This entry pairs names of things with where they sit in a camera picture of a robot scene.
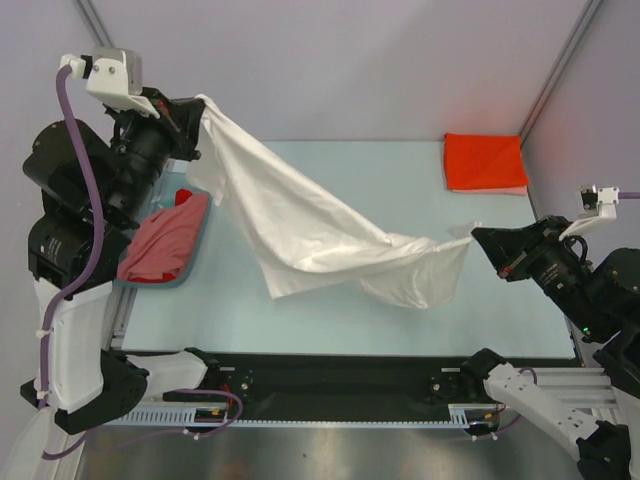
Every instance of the white panel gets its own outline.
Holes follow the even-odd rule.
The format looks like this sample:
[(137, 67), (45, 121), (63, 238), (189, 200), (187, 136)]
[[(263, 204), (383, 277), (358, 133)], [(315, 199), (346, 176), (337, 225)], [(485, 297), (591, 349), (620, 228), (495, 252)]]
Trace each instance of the white panel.
[(146, 83), (261, 140), (518, 133), (585, 0), (99, 0)]
[[(3, 0), (0, 40), (0, 465), (35, 413), (19, 396), (37, 367), (38, 302), (27, 270), (27, 234), (41, 214), (40, 190), (22, 173), (35, 136), (62, 115), (55, 74), (62, 54), (90, 51), (91, 38), (69, 1)], [(102, 107), (71, 86), (78, 116), (109, 132)]]
[[(539, 214), (575, 218), (583, 183), (640, 190), (640, 3), (605, 2), (584, 46), (525, 148)], [(623, 201), (618, 219), (590, 233), (592, 259), (640, 247), (640, 201)]]

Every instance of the white cloth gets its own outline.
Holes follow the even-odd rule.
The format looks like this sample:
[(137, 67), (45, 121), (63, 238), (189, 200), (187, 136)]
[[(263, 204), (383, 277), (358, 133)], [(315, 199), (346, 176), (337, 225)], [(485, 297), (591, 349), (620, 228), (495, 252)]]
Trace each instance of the white cloth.
[(379, 299), (427, 308), (453, 296), (471, 242), (386, 233), (288, 165), (227, 118), (208, 97), (200, 123), (202, 157), (187, 180), (208, 191), (242, 231), (272, 298), (343, 282)]

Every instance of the red cloth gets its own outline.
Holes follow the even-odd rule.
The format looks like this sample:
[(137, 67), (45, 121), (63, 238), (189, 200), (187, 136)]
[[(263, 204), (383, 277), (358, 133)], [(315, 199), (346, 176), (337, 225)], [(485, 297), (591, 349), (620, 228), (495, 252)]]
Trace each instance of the red cloth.
[(118, 266), (118, 278), (160, 283), (179, 277), (189, 264), (208, 203), (209, 196), (199, 193), (146, 218)]
[(447, 133), (444, 138), (444, 171), (450, 190), (510, 189), (529, 184), (519, 136)]

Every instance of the table surface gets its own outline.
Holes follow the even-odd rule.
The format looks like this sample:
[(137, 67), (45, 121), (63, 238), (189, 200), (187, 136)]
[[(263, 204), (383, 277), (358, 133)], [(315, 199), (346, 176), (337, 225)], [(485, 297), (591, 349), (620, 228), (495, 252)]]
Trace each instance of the table surface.
[[(386, 231), (450, 237), (470, 221), (534, 221), (526, 197), (446, 190), (440, 142), (269, 142), (269, 148)], [(257, 261), (212, 212), (184, 284), (137, 292), (123, 348), (233, 353), (573, 358), (562, 313), (532, 281), (507, 284), (473, 242), (451, 303), (386, 305), (348, 285), (272, 300)]]

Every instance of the purple cable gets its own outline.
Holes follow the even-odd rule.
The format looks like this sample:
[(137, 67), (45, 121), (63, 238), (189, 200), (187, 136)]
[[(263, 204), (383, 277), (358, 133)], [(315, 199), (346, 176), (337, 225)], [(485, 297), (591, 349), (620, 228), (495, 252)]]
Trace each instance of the purple cable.
[[(78, 277), (73, 282), (71, 282), (69, 285), (60, 290), (56, 295), (54, 295), (49, 302), (49, 305), (47, 305), (42, 321), (42, 330), (44, 330), (45, 332), (51, 330), (58, 304), (66, 296), (70, 295), (78, 288), (80, 288), (89, 279), (89, 277), (95, 270), (98, 264), (98, 260), (100, 259), (100, 254), (102, 253), (102, 244), (104, 241), (104, 215), (102, 212), (100, 191), (98, 190), (96, 178), (93, 175), (91, 162), (89, 161), (89, 155), (87, 154), (84, 142), (82, 141), (82, 136), (80, 135), (78, 124), (76, 123), (76, 119), (73, 115), (73, 110), (71, 109), (71, 103), (69, 102), (69, 97), (66, 90), (66, 80), (71, 72), (72, 69), (70, 65), (65, 65), (64, 67), (61, 67), (60, 70), (58, 70), (58, 74), (56, 75), (56, 93), (58, 95), (58, 102), (60, 103), (60, 108), (62, 109), (65, 124), (67, 125), (67, 129), (69, 131), (69, 136), (71, 137), (71, 142), (73, 143), (73, 148), (76, 152), (76, 155), (78, 156), (78, 162), (80, 163), (82, 176), (84, 177), (84, 181), (87, 185), (87, 191), (89, 193), (89, 202), (91, 204), (91, 212), (93, 214), (93, 245), (91, 247), (89, 259), (87, 260), (87, 264), (85, 265), (84, 270), (82, 270), (82, 273), (78, 275)], [(40, 390), (44, 392), (49, 391), (50, 383), (49, 337), (50, 335), (44, 335), (40, 339)], [(46, 405), (47, 398), (45, 396), (45, 398), (41, 399), (38, 402), (38, 409), (44, 408)], [(45, 460), (58, 460), (76, 450), (80, 445), (82, 445), (82, 442), (84, 442), (86, 438), (87, 433), (80, 437), (80, 439), (73, 446), (71, 446), (64, 452), (56, 454), (43, 452), (42, 458), (44, 458)]]
[(640, 192), (620, 192), (618, 198), (620, 200), (640, 200)]
[[(531, 373), (531, 377), (533, 377), (533, 384), (534, 385), (538, 384), (538, 374), (532, 367), (522, 367), (518, 371), (519, 374), (523, 374), (524, 372)], [(507, 430), (511, 430), (513, 427), (517, 426), (521, 421), (522, 421), (522, 415), (518, 414), (516, 418), (511, 420), (511, 423), (509, 423), (508, 425), (505, 425), (504, 428), (497, 430), (496, 433), (503, 433), (503, 432), (506, 432)]]
[[(231, 392), (225, 392), (222, 390), (177, 390), (180, 393), (187, 393), (187, 394), (208, 394), (208, 395), (220, 395), (223, 397), (227, 397), (227, 398), (232, 398), (234, 401), (236, 401), (238, 403), (238, 411), (236, 412), (236, 414), (233, 416), (233, 418), (231, 418), (230, 420), (227, 420), (226, 422), (224, 422), (223, 424), (221, 424), (218, 427), (215, 427), (215, 430), (212, 430), (210, 432), (207, 433), (202, 433), (202, 434), (192, 434), (191, 437), (195, 437), (196, 435), (198, 435), (198, 438), (207, 438), (210, 437), (212, 435), (215, 435), (216, 433), (220, 433), (223, 430), (225, 430), (226, 428), (228, 428), (232, 423), (234, 423), (236, 420), (238, 420), (240, 418), (240, 415), (242, 415), (242, 411), (244, 410), (244, 406), (242, 404), (242, 400), (240, 400), (240, 398), (231, 393)], [(171, 435), (171, 434), (185, 434), (183, 429), (177, 429), (177, 428), (167, 428), (164, 430), (159, 430), (156, 432), (152, 432), (149, 433), (147, 435), (142, 435), (141, 437), (138, 438), (134, 438), (132, 440), (128, 440), (126, 442), (120, 443), (119, 445), (115, 445), (113, 447), (109, 447), (106, 449), (98, 449), (99, 452), (102, 453), (109, 453), (115, 450), (120, 450), (122, 448), (126, 448), (126, 447), (130, 447), (131, 445), (135, 445), (136, 443), (142, 442), (143, 440), (148, 440), (150, 438), (155, 438), (155, 437), (159, 437), (161, 435)]]
[[(531, 376), (533, 377), (533, 384), (537, 385), (538, 384), (538, 374), (536, 373), (536, 371), (532, 368), (532, 367), (522, 367), (518, 373), (523, 374), (524, 372), (529, 372), (531, 373)], [(507, 425), (505, 425), (503, 428), (500, 428), (498, 430), (496, 430), (494, 433), (504, 433), (507, 430), (511, 430), (513, 427), (516, 427), (520, 424), (520, 422), (522, 422), (522, 415), (518, 414), (516, 416), (516, 418), (514, 418), (513, 420), (511, 420), (511, 422)], [(493, 439), (493, 437), (491, 435), (482, 435), (481, 437), (477, 437), (476, 441), (480, 441), (480, 440), (489, 440), (489, 439)]]

